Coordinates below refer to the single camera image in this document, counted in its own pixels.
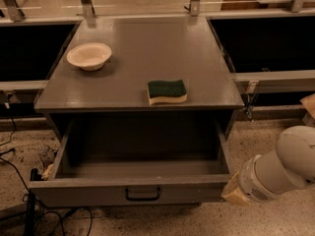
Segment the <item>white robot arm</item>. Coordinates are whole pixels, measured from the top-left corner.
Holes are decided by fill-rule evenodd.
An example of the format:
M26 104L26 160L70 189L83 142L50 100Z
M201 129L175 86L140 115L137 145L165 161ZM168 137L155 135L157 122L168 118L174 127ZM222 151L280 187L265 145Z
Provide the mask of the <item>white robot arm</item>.
M277 138L275 149L255 155L224 186L230 204L265 204L293 190L315 185L315 128L293 126Z

